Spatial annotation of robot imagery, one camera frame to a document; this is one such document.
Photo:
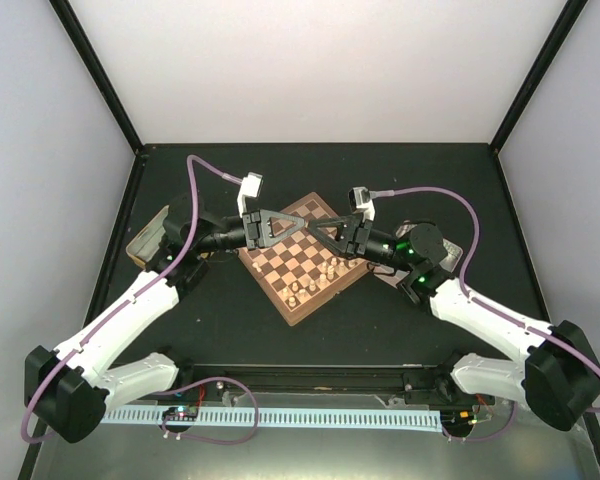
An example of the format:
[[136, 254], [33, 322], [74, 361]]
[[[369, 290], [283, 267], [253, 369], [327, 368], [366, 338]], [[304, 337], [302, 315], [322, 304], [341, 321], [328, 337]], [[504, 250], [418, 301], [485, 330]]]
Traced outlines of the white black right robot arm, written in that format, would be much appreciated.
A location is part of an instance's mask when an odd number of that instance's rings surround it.
[[529, 318], [463, 286], [442, 266], [448, 252], [434, 224], [415, 223], [395, 236], [356, 213], [312, 220], [308, 230], [338, 257], [403, 272], [398, 288], [414, 305], [504, 354], [502, 360], [466, 354], [437, 374], [441, 400], [501, 397], [568, 431], [600, 396], [600, 364], [583, 330], [568, 320], [552, 325]]

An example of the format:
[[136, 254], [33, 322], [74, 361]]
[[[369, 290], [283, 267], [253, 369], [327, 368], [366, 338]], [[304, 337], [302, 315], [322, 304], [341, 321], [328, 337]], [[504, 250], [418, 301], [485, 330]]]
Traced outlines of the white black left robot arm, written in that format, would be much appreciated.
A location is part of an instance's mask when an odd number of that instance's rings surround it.
[[21, 436], [32, 416], [69, 443], [89, 435], [109, 411], [146, 395], [187, 397], [193, 372], [164, 353], [114, 366], [119, 355], [154, 321], [173, 309], [209, 270], [208, 255], [282, 242], [303, 218], [265, 209], [218, 217], [185, 193], [165, 206], [130, 242], [127, 254], [141, 267], [131, 286], [96, 319], [52, 350], [33, 349], [25, 359]]

